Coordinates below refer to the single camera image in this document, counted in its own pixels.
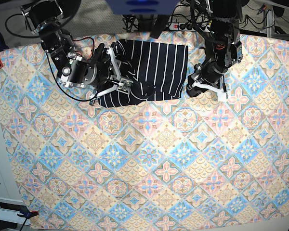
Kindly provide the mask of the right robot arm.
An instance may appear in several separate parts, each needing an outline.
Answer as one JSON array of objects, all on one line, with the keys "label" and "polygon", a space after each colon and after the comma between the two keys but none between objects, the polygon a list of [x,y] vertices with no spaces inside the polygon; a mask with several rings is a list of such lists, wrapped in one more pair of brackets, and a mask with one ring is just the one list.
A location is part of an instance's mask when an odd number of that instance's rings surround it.
[{"label": "right robot arm", "polygon": [[80,5],[79,0],[35,0],[21,6],[21,12],[30,31],[40,37],[47,59],[57,68],[54,80],[61,91],[91,88],[90,103],[114,91],[129,95],[133,80],[121,73],[123,62],[116,58],[122,49],[119,44],[109,48],[100,44],[92,48],[90,58],[85,58],[77,51],[71,33],[63,28]]}]

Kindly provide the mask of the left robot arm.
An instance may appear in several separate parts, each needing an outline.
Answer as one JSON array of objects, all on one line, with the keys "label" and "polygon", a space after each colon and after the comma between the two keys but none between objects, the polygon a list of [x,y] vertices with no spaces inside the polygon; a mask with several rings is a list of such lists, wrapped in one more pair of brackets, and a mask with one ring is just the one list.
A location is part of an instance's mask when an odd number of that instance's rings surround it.
[{"label": "left robot arm", "polygon": [[242,61],[239,23],[243,20],[239,0],[190,1],[193,28],[205,40],[205,61],[194,66],[188,76],[186,92],[197,97],[208,90],[217,94],[218,101],[227,102],[231,91],[225,74]]}]

